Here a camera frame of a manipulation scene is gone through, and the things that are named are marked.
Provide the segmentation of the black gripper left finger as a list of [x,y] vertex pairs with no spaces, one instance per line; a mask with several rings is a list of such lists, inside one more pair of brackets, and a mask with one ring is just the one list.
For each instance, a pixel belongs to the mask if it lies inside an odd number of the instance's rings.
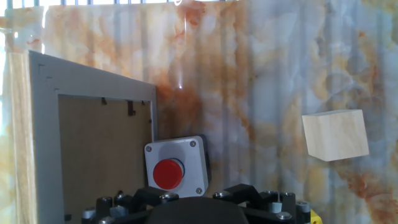
[[94,207],[86,208],[82,212],[82,224],[132,224],[145,223],[150,215],[148,206],[172,202],[179,199],[173,192],[154,187],[138,189],[131,196],[122,190],[114,197],[100,197],[96,199]]

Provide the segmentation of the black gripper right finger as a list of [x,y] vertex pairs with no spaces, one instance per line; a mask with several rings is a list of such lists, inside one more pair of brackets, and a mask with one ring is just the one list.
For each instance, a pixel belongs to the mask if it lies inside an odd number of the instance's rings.
[[248,223],[310,224],[311,205],[292,192],[258,192],[254,186],[238,184],[215,192],[215,200],[235,204]]

